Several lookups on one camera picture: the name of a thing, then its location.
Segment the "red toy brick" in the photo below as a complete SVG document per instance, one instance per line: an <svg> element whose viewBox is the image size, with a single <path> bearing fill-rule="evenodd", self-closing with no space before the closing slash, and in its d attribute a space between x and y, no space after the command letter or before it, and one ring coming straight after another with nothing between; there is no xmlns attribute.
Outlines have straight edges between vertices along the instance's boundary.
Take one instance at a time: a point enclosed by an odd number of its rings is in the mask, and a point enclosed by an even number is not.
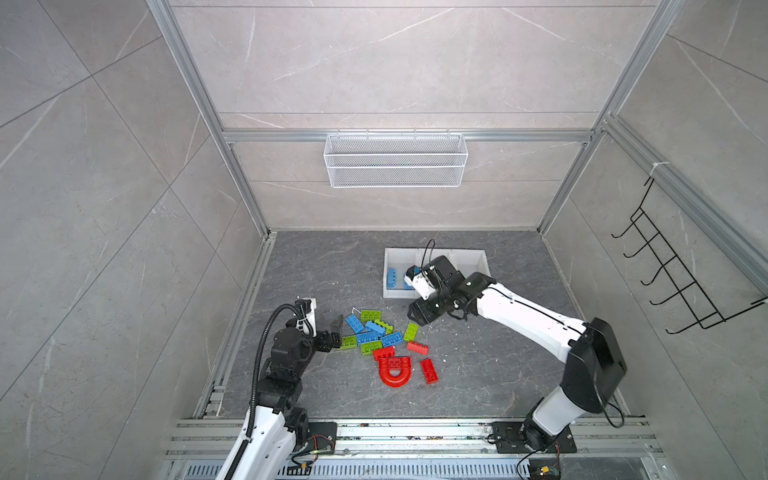
<svg viewBox="0 0 768 480"><path fill-rule="evenodd" d="M373 359L377 362L381 359L385 359L388 356L395 356L394 346L388 346L385 349L373 350Z"/></svg>
<svg viewBox="0 0 768 480"><path fill-rule="evenodd" d="M426 355L429 353L429 347L427 345L422 345L421 343L416 342L408 342L408 350L416 353L421 353L422 355Z"/></svg>
<svg viewBox="0 0 768 480"><path fill-rule="evenodd" d="M400 370L400 374L394 376L390 370ZM411 379L411 357L390 356L379 361L379 377L385 385L399 388Z"/></svg>
<svg viewBox="0 0 768 480"><path fill-rule="evenodd" d="M432 359L422 360L422 370L424 370L424 377L427 379L427 385L436 383L439 380L439 378L437 378L435 366L432 365Z"/></svg>

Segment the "white zip tie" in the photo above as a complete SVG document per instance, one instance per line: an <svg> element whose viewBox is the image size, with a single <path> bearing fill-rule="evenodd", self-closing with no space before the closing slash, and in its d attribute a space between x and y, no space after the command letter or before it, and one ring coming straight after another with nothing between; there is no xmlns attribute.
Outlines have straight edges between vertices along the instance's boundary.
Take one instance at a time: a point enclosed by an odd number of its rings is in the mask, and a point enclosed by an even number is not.
<svg viewBox="0 0 768 480"><path fill-rule="evenodd" d="M654 162L654 167L650 169L650 173L648 174L648 177L652 176L654 174L654 170L656 170L656 167L659 165L665 165L669 164L670 162Z"/></svg>

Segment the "tiled wall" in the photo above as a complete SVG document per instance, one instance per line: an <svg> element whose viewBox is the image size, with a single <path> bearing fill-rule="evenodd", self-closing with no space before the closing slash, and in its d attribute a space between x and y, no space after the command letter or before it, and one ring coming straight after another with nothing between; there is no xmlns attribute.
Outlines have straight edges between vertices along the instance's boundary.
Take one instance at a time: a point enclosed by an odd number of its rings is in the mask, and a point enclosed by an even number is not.
<svg viewBox="0 0 768 480"><path fill-rule="evenodd" d="M148 478L255 226L142 0L8 0L0 46L0 477Z"/></svg>
<svg viewBox="0 0 768 480"><path fill-rule="evenodd" d="M765 2L689 0L620 112L762 248L768 247L766 18ZM637 234L611 236L629 225L646 179L607 139L547 241L584 315L614 325L629 368L624 398L633 412L649 416L677 475L768 478L768 306L710 329L666 333L693 317L680 297L651 305L674 293L670 281L662 273L642 285L659 263L648 249L624 256L642 246ZM659 187L644 206L726 316L761 298ZM665 251L662 243L654 246ZM665 253L664 260L671 256ZM686 285L680 268L673 275ZM695 287L686 298L700 316L713 311Z"/></svg>
<svg viewBox="0 0 768 480"><path fill-rule="evenodd" d="M654 10L652 0L172 4L228 128L591 128ZM534 228L578 151L468 148L471 170L448 190L331 189L320 144L237 153L272 228Z"/></svg>

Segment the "divided storage tray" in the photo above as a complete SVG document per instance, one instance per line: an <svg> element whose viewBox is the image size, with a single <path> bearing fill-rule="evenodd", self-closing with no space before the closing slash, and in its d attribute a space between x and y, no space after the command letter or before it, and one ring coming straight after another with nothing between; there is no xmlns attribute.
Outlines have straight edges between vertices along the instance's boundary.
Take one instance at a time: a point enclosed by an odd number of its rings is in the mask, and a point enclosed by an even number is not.
<svg viewBox="0 0 768 480"><path fill-rule="evenodd" d="M467 163L460 134L330 134L323 152L331 187L457 187Z"/></svg>
<svg viewBox="0 0 768 480"><path fill-rule="evenodd" d="M384 275L382 284L384 286L384 298L419 298L415 290L406 290L406 282L403 277L406 270L414 265L422 264L423 248L385 248L384 249ZM491 276L488 269L488 258L485 256L485 250L449 250L446 248L429 249L424 264L431 262L437 257L445 255L451 260L459 272L464 276L470 276L474 272L484 273ZM395 269L395 288L386 287L387 273L389 269Z"/></svg>

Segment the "white wire mesh basket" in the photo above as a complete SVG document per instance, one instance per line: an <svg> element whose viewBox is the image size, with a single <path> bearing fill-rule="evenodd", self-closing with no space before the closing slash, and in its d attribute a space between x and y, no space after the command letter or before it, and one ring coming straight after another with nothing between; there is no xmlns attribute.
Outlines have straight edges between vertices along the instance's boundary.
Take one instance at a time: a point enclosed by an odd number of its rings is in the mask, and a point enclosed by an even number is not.
<svg viewBox="0 0 768 480"><path fill-rule="evenodd" d="M323 152L331 187L458 187L467 163L460 134L330 134Z"/></svg>

